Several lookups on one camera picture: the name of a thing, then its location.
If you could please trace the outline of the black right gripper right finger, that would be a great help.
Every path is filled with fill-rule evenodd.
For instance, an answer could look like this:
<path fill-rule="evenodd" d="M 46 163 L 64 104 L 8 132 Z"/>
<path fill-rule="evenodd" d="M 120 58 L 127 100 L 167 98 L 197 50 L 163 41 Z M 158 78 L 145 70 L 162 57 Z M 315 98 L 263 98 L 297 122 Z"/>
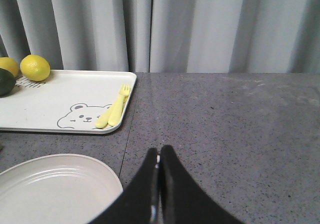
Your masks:
<path fill-rule="evenodd" d="M 165 224 L 240 224 L 214 202 L 180 162 L 174 148 L 160 151 L 161 204 Z"/>

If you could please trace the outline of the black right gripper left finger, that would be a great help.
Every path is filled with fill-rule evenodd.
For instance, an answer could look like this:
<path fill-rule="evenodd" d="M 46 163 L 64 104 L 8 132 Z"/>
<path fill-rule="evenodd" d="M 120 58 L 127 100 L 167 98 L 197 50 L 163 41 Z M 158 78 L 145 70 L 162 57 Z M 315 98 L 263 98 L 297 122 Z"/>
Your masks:
<path fill-rule="evenodd" d="M 159 213 L 160 157 L 150 148 L 134 178 L 93 224 L 156 224 Z"/>

